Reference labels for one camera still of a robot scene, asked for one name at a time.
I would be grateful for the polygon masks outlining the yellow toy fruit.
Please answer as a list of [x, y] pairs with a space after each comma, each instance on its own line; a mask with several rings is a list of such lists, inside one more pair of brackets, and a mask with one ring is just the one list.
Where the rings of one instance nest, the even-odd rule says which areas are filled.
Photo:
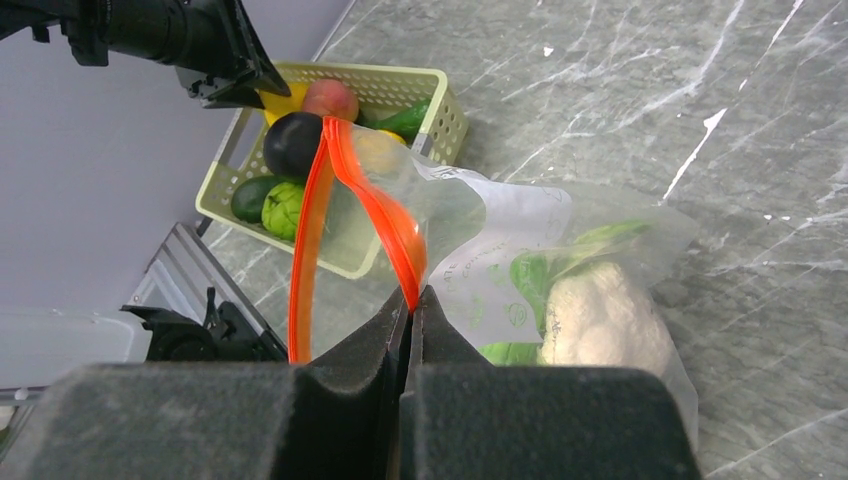
[[268, 126], [273, 125], [279, 118], [289, 113], [300, 111], [308, 83], [289, 83], [290, 96], [281, 96], [268, 91], [258, 90], [257, 93], [263, 103], [263, 115]]

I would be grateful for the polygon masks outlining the green plastic basket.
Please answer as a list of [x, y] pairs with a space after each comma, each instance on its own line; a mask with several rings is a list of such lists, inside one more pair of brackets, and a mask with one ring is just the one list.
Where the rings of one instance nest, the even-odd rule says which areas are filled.
[[285, 63], [277, 70], [288, 83], [288, 97], [265, 96], [264, 109], [241, 109], [209, 167], [195, 199], [196, 210], [217, 222], [286, 253], [293, 242], [267, 232], [261, 223], [234, 213], [242, 184], [269, 175], [263, 143], [271, 123], [298, 110], [316, 81], [343, 83], [359, 101], [357, 125], [380, 131], [441, 165], [455, 163], [469, 122], [438, 69], [339, 63]]

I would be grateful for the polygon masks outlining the dark green toy cucumber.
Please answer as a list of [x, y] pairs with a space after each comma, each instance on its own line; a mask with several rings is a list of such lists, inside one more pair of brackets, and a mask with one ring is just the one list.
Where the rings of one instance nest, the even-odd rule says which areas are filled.
[[417, 136], [430, 106], [429, 100], [414, 103], [409, 108], [383, 119], [372, 119], [360, 111], [355, 123], [373, 130], [385, 130], [398, 135], [406, 143]]

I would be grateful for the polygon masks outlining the dark purple toy eggplant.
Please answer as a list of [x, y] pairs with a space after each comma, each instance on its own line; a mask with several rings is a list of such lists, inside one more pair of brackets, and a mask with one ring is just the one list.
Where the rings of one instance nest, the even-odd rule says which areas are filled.
[[268, 170], [305, 182], [310, 174], [323, 132], [323, 120], [316, 114], [292, 112], [277, 119], [263, 140]]

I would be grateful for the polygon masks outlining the yellow toy squash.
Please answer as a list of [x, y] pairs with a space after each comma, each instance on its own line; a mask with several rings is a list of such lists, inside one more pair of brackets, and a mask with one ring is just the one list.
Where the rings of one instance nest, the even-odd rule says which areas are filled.
[[407, 148], [407, 143], [399, 135], [388, 130], [375, 130], [369, 137], [369, 148], [375, 154], [388, 154], [398, 148]]

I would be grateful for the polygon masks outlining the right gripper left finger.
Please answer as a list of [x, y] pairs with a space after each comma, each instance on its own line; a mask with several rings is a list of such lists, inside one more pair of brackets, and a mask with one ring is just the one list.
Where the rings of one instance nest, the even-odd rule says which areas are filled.
[[390, 354], [407, 307], [314, 361], [93, 365], [54, 384], [1, 464], [5, 479], [369, 479]]

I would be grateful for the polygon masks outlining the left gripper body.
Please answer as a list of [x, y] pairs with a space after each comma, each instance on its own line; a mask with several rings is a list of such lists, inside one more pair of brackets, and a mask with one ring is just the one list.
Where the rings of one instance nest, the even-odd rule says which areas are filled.
[[229, 59], [217, 1], [3, 1], [1, 38], [29, 29], [39, 43], [57, 25], [82, 66], [121, 54], [190, 70], [223, 70]]

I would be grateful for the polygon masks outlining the clear zip top bag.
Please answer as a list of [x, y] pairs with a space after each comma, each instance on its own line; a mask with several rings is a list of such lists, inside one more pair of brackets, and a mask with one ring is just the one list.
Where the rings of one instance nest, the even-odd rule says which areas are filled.
[[[375, 130], [322, 120], [293, 258], [288, 344], [296, 362], [313, 356], [317, 316], [364, 319], [392, 293], [415, 312], [425, 288], [478, 351], [534, 342], [541, 336], [532, 308], [510, 280], [519, 255], [568, 247], [604, 225], [646, 221], [650, 230], [615, 259], [650, 295], [697, 230], [686, 215], [627, 189], [497, 182], [408, 148], [375, 154], [368, 142]], [[659, 378], [696, 442], [698, 396], [677, 349]]]

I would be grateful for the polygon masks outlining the dark green toy avocado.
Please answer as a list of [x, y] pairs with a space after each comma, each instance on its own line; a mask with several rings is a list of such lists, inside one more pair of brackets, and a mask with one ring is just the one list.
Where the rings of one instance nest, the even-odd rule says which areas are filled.
[[259, 224], [268, 193], [283, 182], [288, 182], [288, 179], [275, 175], [258, 176], [246, 180], [232, 195], [230, 202], [232, 214], [240, 221]]

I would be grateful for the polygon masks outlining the red toy tomato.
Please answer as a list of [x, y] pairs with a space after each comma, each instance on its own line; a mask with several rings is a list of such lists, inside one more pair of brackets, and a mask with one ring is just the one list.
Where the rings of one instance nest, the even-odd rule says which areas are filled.
[[344, 83], [336, 79], [320, 79], [309, 85], [301, 110], [319, 117], [332, 116], [355, 121], [360, 107], [358, 97]]

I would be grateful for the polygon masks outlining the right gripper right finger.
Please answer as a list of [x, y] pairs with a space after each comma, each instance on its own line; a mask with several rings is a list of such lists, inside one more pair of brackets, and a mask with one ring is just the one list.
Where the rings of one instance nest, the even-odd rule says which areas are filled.
[[631, 368], [498, 367], [432, 288], [411, 316], [400, 398], [404, 479], [697, 479], [678, 408]]

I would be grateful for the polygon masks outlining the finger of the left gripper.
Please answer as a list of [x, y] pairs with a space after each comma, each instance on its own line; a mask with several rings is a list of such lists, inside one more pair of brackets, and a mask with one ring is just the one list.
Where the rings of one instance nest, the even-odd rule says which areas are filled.
[[185, 47], [175, 63], [180, 85], [207, 109], [264, 107], [261, 92], [289, 97], [240, 1], [184, 1]]

